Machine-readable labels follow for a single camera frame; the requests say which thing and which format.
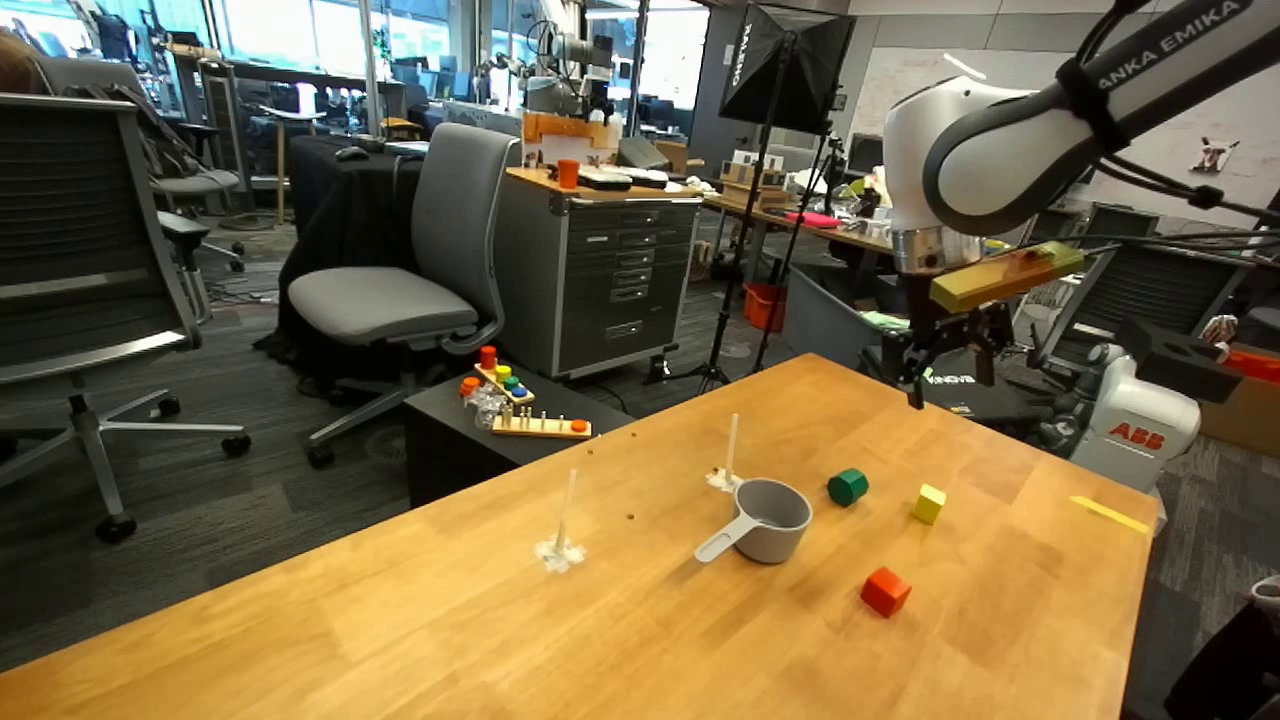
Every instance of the red block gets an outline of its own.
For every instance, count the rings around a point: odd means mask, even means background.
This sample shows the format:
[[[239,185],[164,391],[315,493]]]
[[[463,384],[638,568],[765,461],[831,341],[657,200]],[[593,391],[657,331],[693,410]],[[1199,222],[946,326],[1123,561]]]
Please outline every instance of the red block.
[[[902,579],[894,568],[876,568],[866,579],[866,606],[871,606],[881,616],[894,616],[912,597],[912,586]]]

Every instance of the cup handle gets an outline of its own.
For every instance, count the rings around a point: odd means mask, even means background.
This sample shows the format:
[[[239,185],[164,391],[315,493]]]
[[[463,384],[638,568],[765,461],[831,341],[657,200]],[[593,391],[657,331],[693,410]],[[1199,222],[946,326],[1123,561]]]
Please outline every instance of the cup handle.
[[[715,558],[724,558],[735,539],[745,539],[757,524],[757,515],[735,515],[731,524],[715,527],[715,538],[708,538],[693,561],[714,566]]]

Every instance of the cardboard box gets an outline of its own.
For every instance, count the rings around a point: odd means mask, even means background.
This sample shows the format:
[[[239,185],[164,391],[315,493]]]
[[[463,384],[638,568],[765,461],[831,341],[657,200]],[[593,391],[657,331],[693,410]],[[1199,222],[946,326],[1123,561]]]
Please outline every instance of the cardboard box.
[[[1223,406],[1199,406],[1199,433],[1262,456],[1280,456],[1280,384],[1246,378]]]

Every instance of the floor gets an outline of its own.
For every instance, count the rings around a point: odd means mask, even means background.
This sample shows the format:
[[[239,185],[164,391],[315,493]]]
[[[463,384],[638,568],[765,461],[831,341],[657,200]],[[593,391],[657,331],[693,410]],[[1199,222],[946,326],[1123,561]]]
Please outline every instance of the floor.
[[[99,501],[70,456],[40,481],[0,488],[0,667],[37,662],[164,606],[227,586],[326,539],[408,507],[404,441],[398,424],[341,446],[312,471],[302,435],[337,410],[297,388],[297,378],[254,353],[276,326],[281,250],[254,250],[246,276],[212,274],[215,311],[199,353],[171,353],[97,378],[99,406],[168,384],[190,421],[250,421],[257,450],[224,461],[215,441],[115,441],[113,456],[142,532],[105,550],[93,539]],[[721,285],[698,281],[681,311],[672,369],[701,369],[721,311]],[[757,331],[731,317],[721,369],[745,378]],[[701,378],[643,384],[650,364],[581,384],[633,416],[681,406]],[[59,421],[56,388],[0,391],[0,421]],[[1127,715],[1161,715],[1161,697],[1246,602],[1280,568],[1280,466],[1236,450],[1197,446],[1164,481],[1168,527],[1155,539]]]

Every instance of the small cube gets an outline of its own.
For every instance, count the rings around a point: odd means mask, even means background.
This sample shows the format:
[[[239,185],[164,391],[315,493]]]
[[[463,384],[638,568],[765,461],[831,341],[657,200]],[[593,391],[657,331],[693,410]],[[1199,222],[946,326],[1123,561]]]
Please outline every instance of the small cube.
[[[894,568],[876,568],[869,579],[866,579],[866,606],[871,606],[881,616],[894,616],[910,606],[912,597],[912,586],[902,579]]]
[[[922,485],[922,498],[912,505],[912,521],[931,524],[948,505],[948,493]]]
[[[862,498],[869,498],[869,477],[855,471],[855,468],[846,468],[846,471],[837,471],[837,477],[828,481],[828,498],[831,498],[831,505],[848,507],[848,505],[855,505]]]

